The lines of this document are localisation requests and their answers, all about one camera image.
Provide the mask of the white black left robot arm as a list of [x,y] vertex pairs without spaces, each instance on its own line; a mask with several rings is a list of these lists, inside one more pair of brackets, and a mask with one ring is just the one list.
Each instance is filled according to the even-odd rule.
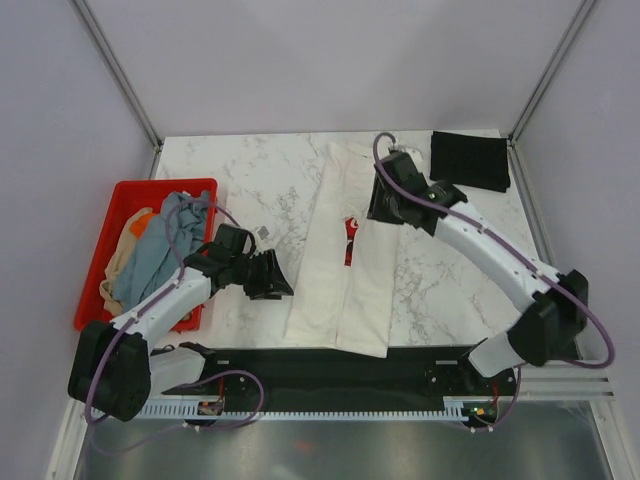
[[254,235],[229,224],[220,226],[149,297],[108,323],[93,321],[79,337],[68,383],[69,395],[94,411],[120,421],[133,419],[147,400],[189,385],[208,393],[219,369],[191,345],[167,353],[158,343],[188,313],[230,285],[251,300],[280,300],[294,293],[274,250],[260,251]]

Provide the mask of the white t-shirt red print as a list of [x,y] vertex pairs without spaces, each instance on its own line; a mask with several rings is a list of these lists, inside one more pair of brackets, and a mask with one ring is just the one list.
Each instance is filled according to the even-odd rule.
[[367,217],[371,148],[332,143],[327,151],[284,339],[384,358],[400,229]]

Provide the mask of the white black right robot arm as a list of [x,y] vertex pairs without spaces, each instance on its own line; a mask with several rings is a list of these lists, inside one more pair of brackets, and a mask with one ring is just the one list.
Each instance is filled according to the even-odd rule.
[[393,149],[375,161],[370,219],[408,224],[463,254],[507,296],[519,318],[505,331],[471,349],[458,381],[477,394],[494,376],[521,364],[541,367],[563,356],[586,325],[579,309],[588,282],[578,271],[562,274],[528,257],[493,226],[468,197],[448,181],[429,184],[411,158]]

